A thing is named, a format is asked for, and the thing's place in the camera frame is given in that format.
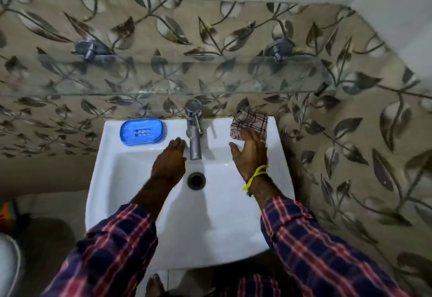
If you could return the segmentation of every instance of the shirt sleeve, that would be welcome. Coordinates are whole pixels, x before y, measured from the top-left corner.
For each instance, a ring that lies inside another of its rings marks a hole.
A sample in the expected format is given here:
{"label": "shirt sleeve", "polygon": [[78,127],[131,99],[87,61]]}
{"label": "shirt sleeve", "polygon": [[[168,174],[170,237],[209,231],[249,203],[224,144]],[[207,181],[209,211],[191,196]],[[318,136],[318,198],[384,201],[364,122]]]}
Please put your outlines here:
{"label": "shirt sleeve", "polygon": [[134,296],[157,244],[145,209],[123,205],[77,242],[41,296]]}
{"label": "shirt sleeve", "polygon": [[323,230],[299,202],[268,201],[261,230],[303,296],[408,297],[369,257]]}

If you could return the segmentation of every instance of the blue soap dish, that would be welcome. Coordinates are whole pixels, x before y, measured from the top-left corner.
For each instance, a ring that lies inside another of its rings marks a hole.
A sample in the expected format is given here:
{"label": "blue soap dish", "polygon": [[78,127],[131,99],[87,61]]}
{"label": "blue soap dish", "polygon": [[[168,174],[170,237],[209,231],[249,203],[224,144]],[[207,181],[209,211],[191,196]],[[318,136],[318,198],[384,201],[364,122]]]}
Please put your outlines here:
{"label": "blue soap dish", "polygon": [[162,138],[163,124],[159,119],[128,120],[120,128],[120,140],[126,146],[155,144]]}

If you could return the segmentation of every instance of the drain hole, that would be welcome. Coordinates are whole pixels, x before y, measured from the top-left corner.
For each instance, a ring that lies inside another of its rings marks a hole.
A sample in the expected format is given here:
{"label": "drain hole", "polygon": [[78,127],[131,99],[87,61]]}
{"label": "drain hole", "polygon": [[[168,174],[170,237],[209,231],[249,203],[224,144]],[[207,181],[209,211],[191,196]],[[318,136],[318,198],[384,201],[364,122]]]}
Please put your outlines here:
{"label": "drain hole", "polygon": [[187,185],[193,190],[200,190],[206,185],[206,177],[201,172],[194,172],[187,178]]}

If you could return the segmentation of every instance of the sink basin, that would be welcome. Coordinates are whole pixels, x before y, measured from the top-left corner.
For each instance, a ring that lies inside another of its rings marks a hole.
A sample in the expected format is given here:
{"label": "sink basin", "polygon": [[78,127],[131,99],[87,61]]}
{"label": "sink basin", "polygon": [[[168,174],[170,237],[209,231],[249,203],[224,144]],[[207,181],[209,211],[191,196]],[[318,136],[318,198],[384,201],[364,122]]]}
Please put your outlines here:
{"label": "sink basin", "polygon": [[[242,190],[245,183],[232,161],[228,143],[232,118],[203,119],[202,160],[186,161],[186,175],[170,192],[156,221],[159,245],[149,267],[197,268],[234,262],[268,249],[260,229],[260,209]],[[171,139],[186,140],[186,120],[163,120],[165,138],[154,145],[128,147],[119,137],[123,121],[105,122],[85,210],[85,227],[115,213],[148,180],[152,164]],[[294,189],[279,139],[276,121],[267,130],[269,174],[294,199]],[[189,158],[189,148],[184,152]],[[192,190],[194,172],[206,178]]]}

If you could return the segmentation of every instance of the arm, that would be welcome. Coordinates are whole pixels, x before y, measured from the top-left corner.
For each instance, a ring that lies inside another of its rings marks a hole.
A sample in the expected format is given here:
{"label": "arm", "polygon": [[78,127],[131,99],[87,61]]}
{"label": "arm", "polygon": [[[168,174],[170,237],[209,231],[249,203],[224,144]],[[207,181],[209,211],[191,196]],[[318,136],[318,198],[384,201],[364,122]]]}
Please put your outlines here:
{"label": "arm", "polygon": [[[267,163],[267,149],[257,133],[247,130],[242,136],[243,151],[235,145],[231,149],[247,182]],[[264,238],[304,296],[408,296],[369,257],[327,233],[303,205],[284,197],[267,175],[256,177],[250,192],[262,209]]]}
{"label": "arm", "polygon": [[184,150],[180,138],[170,141],[143,188],[77,242],[42,297],[135,294],[158,244],[154,221],[185,174]]}

